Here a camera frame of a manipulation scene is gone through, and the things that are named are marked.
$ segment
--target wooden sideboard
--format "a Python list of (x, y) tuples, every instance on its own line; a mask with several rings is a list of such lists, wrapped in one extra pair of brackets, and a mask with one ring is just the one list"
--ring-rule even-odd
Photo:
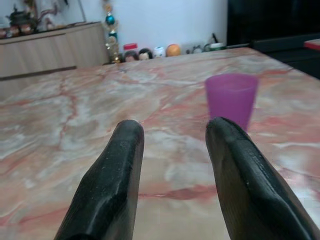
[(0, 79), (103, 65), (109, 62), (101, 23), (0, 40)]

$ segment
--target purple cup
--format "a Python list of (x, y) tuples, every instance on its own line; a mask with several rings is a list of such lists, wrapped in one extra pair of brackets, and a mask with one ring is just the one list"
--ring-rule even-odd
[(252, 75), (227, 73), (205, 81), (210, 119), (224, 117), (247, 131), (259, 80)]

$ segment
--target marble tabletop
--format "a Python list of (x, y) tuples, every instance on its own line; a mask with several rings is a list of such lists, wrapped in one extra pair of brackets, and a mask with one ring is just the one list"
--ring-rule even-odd
[(320, 39), (306, 41), (304, 46), (309, 49), (314, 49), (320, 51)]
[(117, 123), (145, 131), (134, 240), (228, 240), (206, 78), (260, 80), (249, 135), (320, 227), (320, 81), (249, 48), (44, 76), (0, 106), (0, 239), (51, 240)]

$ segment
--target marble table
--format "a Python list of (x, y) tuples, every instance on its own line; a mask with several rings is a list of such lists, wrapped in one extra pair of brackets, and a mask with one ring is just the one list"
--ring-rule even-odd
[(116, 124), (145, 148), (134, 240), (228, 240), (205, 145), (206, 78), (260, 79), (249, 134), (320, 227), (320, 81), (249, 48), (44, 76), (0, 106), (0, 239), (51, 240)]
[(306, 41), (304, 46), (309, 49), (320, 51), (320, 39)]

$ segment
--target orange ball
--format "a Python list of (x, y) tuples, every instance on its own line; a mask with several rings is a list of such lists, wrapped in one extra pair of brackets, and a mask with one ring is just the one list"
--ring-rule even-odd
[(181, 49), (178, 44), (171, 44), (166, 49), (167, 57), (179, 56), (180, 54), (181, 54)]

